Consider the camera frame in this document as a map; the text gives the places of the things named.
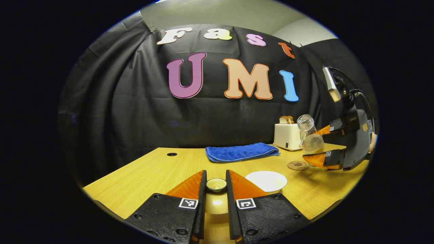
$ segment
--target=white bowl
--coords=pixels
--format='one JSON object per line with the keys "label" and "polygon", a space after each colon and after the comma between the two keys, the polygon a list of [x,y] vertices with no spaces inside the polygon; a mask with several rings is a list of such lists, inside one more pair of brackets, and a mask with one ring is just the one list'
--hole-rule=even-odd
{"label": "white bowl", "polygon": [[288,183],[282,174],[273,171],[256,171],[246,175],[246,179],[268,194],[278,193]]}

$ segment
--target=white wall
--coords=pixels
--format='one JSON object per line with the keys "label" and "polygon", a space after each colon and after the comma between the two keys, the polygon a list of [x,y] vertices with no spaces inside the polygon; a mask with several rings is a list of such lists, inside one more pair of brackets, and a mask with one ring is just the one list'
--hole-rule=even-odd
{"label": "white wall", "polygon": [[300,47],[300,43],[304,46],[318,41],[337,38],[331,31],[323,25],[310,19],[304,18],[283,27],[273,34],[273,36],[281,38],[287,42]]}

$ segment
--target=folded towel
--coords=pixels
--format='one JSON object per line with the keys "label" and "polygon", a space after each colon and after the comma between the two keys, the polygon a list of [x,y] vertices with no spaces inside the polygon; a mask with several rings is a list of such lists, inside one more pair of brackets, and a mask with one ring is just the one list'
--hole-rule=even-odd
{"label": "folded towel", "polygon": [[207,147],[205,148],[205,153],[211,161],[217,163],[238,162],[246,159],[263,158],[280,154],[277,148],[262,142],[246,146]]}

